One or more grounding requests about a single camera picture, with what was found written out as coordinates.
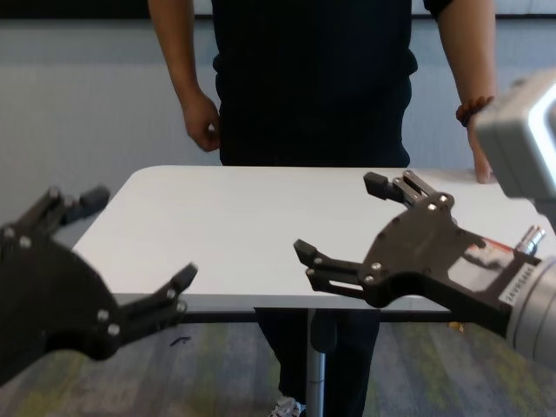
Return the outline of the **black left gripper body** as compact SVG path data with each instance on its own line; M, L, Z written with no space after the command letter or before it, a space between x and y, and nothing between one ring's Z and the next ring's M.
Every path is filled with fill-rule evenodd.
M86 261L48 235L2 226L2 383L57 350L105 361L122 336L122 311Z

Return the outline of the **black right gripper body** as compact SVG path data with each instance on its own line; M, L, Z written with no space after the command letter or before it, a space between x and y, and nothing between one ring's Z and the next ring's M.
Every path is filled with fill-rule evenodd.
M505 335L513 307L500 296L523 266L540 260L461 228L453 206L452 195L430 195L377 235L360 268L364 299L384 308L420 295L460 321Z

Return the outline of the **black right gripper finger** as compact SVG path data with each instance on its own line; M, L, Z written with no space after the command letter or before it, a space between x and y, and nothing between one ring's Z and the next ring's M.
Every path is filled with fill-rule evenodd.
M367 193L381 200L403 204L408 209L422 208L428 211L450 211L454 198L434 189L412 170L404 170L401 176L388 179L376 172L363 177Z
M314 291L373 299L374 273L364 263L328 257L301 239L294 243L294 250Z

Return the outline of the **person's right hand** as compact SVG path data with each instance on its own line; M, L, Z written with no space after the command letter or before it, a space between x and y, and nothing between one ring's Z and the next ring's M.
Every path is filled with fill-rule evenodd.
M205 152L219 149L220 118L214 102L196 89L185 98L182 110L187 133L196 145Z

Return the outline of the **person's left hand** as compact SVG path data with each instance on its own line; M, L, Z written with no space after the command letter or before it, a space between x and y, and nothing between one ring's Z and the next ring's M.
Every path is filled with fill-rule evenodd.
M486 184L492 179L492 169L487 156L482 150L475 132L475 123L472 119L467 125L467 138L473 153L474 173L478 183Z

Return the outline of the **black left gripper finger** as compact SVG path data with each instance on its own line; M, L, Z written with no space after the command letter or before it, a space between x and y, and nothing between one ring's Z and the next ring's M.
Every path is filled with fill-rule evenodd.
M103 211L109 198L110 191L104 186L94 187L78 196L65 195L56 187L49 188L17 219L17 237L51 237L61 228Z
M122 305L117 335L119 345L128 345L180 324L188 308L181 294L191 285L197 272L197 266L189 263L153 294Z

